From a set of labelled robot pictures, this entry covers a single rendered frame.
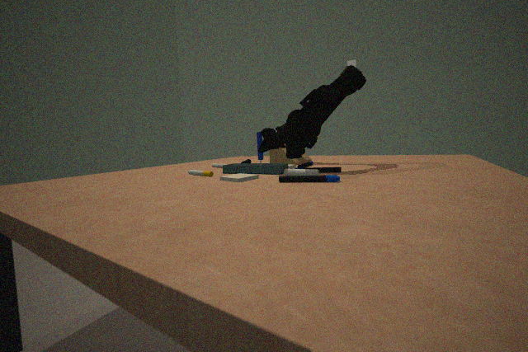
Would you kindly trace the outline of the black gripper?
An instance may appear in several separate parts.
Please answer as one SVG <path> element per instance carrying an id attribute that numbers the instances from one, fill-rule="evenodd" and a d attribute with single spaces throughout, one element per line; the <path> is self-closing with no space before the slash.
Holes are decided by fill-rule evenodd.
<path id="1" fill-rule="evenodd" d="M 291 136 L 300 137 L 303 134 L 301 131 L 294 131 L 291 129 L 287 124 L 287 120 L 286 123 L 281 127 L 276 127 L 276 131 L 271 128 L 264 128 L 261 131 L 264 139 L 260 148 L 258 149 L 259 153 L 266 152 L 271 149 L 285 148 L 285 144 L 283 144 L 284 141 L 282 142 L 282 139 Z"/>

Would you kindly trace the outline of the blue stylus with grey tip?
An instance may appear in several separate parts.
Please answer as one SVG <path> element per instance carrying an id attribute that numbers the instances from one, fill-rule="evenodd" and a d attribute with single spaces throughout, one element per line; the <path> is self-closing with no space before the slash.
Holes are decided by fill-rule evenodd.
<path id="1" fill-rule="evenodd" d="M 257 132 L 257 154 L 258 154 L 258 160 L 260 160 L 262 164 L 263 152 L 262 153 L 258 152 L 258 149 L 260 148 L 261 144 L 262 144 L 262 134 L 261 132 Z"/>

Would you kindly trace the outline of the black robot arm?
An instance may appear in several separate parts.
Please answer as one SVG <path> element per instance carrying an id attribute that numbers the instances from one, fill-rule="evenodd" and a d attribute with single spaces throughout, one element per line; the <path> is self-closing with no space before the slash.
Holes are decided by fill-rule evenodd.
<path id="1" fill-rule="evenodd" d="M 289 113 L 287 124 L 294 131 L 301 131 L 299 136 L 282 139 L 286 147 L 286 157 L 300 158 L 305 148 L 312 148 L 316 144 L 321 125 L 339 106 L 346 96 L 355 93 L 365 85 L 365 77 L 354 66 L 346 66 L 335 81 L 329 85 L 322 85 L 313 89 L 301 102 L 301 110 Z M 308 101 L 308 102 L 307 102 Z"/>

